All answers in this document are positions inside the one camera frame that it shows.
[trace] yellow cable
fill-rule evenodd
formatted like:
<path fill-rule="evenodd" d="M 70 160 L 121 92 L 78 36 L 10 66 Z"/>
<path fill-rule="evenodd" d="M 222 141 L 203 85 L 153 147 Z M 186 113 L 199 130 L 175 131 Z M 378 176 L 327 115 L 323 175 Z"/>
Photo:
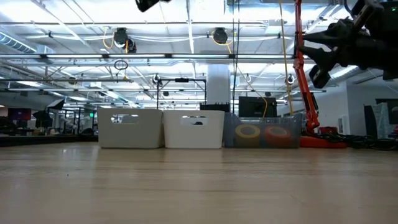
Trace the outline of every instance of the yellow cable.
<path fill-rule="evenodd" d="M 285 84 L 286 84 L 287 97 L 288 97 L 289 106 L 290 106 L 290 115 L 293 116 L 292 95 L 290 94 L 290 85 L 287 83 L 288 76 L 287 76 L 287 60 L 286 60 L 286 44 L 285 44 L 284 20 L 283 20 L 283 17 L 282 17 L 282 0 L 279 0 L 279 11 L 280 11 L 280 25 L 282 27 L 282 43 L 283 43 L 284 60 L 285 60 Z"/>
<path fill-rule="evenodd" d="M 213 39 L 214 43 L 216 43 L 216 44 L 218 44 L 218 45 L 226 45 L 227 48 L 228 48 L 229 54 L 232 54 L 232 51 L 231 51 L 231 48 L 229 47 L 229 45 L 230 45 L 233 41 L 231 41 L 231 42 L 228 43 L 228 44 L 219 44 L 219 43 L 217 43 L 217 42 L 214 40 L 214 38 L 212 38 L 212 39 Z M 264 102 L 266 103 L 266 108 L 265 108 L 265 110 L 264 110 L 264 113 L 262 114 L 262 117 L 265 118 L 265 117 L 266 117 L 266 113 L 267 113 L 267 109 L 268 109 L 268 102 L 267 102 L 267 100 L 266 100 L 260 93 L 258 93 L 258 92 L 253 88 L 253 86 L 249 83 L 249 81 L 246 80 L 246 77 L 243 75 L 243 72 L 241 71 L 241 69 L 240 69 L 238 66 L 237 66 L 237 68 L 238 68 L 238 70 L 239 70 L 241 76 L 243 77 L 244 81 L 246 81 L 246 82 L 248 83 L 248 85 L 250 86 L 250 88 L 252 88 L 253 91 L 254 91 L 255 93 L 257 93 L 257 94 L 264 100 Z"/>
<path fill-rule="evenodd" d="M 248 83 L 248 85 L 250 86 L 250 88 L 252 88 L 252 89 L 254 90 L 254 92 L 257 93 L 257 94 L 264 100 L 264 102 L 266 103 L 266 108 L 265 108 L 265 110 L 264 110 L 264 113 L 262 114 L 262 118 L 265 118 L 265 117 L 266 117 L 266 112 L 267 112 L 267 109 L 268 109 L 268 102 L 267 102 L 267 100 L 266 100 L 260 93 L 258 93 L 258 92 L 253 88 L 253 86 L 249 83 L 249 81 L 246 80 L 246 77 L 243 75 L 241 69 L 240 69 L 238 66 L 237 66 L 237 68 L 238 68 L 238 70 L 239 70 L 239 73 L 240 73 L 241 76 L 243 77 L 244 81 L 246 81 L 246 82 Z"/>
<path fill-rule="evenodd" d="M 112 43 L 111 43 L 111 46 L 108 46 L 108 45 L 106 45 L 106 42 L 105 42 L 105 36 L 106 36 L 106 31 L 107 31 L 107 30 L 108 30 L 108 28 L 105 27 L 104 38 L 102 38 L 102 42 L 104 43 L 104 46 L 105 46 L 107 49 L 111 49 L 111 48 L 113 47 L 114 32 L 113 32 L 113 34 L 112 34 Z"/>

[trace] tape roll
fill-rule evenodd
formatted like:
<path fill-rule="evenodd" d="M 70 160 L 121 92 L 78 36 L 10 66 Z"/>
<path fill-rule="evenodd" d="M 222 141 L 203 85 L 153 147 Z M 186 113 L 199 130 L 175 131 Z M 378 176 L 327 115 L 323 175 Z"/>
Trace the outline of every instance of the tape roll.
<path fill-rule="evenodd" d="M 235 128 L 236 147 L 259 147 L 260 129 L 253 124 L 241 124 Z"/>
<path fill-rule="evenodd" d="M 280 126 L 268 126 L 265 130 L 265 140 L 270 147 L 290 147 L 292 138 L 289 130 Z"/>

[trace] plastic bin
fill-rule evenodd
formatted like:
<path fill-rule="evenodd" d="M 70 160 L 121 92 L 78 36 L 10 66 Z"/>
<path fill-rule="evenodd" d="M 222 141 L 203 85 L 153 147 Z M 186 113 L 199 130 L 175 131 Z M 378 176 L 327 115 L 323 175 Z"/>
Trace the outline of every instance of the plastic bin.
<path fill-rule="evenodd" d="M 302 114 L 284 118 L 238 118 L 225 113 L 224 146 L 237 148 L 298 148 Z"/>
<path fill-rule="evenodd" d="M 224 111 L 164 111 L 167 148 L 219 149 Z"/>
<path fill-rule="evenodd" d="M 98 110 L 99 145 L 126 149 L 162 147 L 162 118 L 161 110 L 101 108 Z"/>

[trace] white column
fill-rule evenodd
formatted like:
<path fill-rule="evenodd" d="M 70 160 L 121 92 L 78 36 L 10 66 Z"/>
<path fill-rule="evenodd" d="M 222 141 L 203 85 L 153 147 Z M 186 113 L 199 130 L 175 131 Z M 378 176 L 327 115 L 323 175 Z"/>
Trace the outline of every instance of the white column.
<path fill-rule="evenodd" d="M 208 65 L 207 104 L 230 103 L 231 79 L 229 65 Z"/>

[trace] wooden floor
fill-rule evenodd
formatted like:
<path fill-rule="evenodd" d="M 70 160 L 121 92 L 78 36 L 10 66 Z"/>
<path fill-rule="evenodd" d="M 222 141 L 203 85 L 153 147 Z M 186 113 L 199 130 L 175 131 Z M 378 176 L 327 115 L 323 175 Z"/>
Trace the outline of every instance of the wooden floor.
<path fill-rule="evenodd" d="M 0 148 L 0 223 L 398 223 L 398 154 Z"/>

